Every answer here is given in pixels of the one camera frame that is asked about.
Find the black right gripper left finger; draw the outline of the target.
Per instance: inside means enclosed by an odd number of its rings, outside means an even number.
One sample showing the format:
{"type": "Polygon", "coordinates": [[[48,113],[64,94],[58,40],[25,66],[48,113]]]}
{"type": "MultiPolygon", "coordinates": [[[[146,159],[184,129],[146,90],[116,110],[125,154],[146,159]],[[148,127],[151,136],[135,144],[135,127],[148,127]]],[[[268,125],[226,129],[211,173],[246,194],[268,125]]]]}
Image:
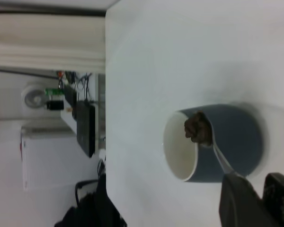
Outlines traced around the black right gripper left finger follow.
{"type": "Polygon", "coordinates": [[[252,184],[239,174],[222,180],[219,215],[223,227],[280,227],[252,184]]]}

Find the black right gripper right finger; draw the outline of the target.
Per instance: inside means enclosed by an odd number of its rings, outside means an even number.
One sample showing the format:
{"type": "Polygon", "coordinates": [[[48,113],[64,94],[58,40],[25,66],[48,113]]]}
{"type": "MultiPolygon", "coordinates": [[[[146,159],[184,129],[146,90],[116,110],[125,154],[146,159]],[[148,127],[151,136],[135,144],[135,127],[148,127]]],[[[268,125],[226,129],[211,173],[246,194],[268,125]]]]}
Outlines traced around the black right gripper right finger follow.
{"type": "Polygon", "coordinates": [[[270,215],[284,227],[284,175],[270,173],[265,178],[262,201],[270,215]]]}

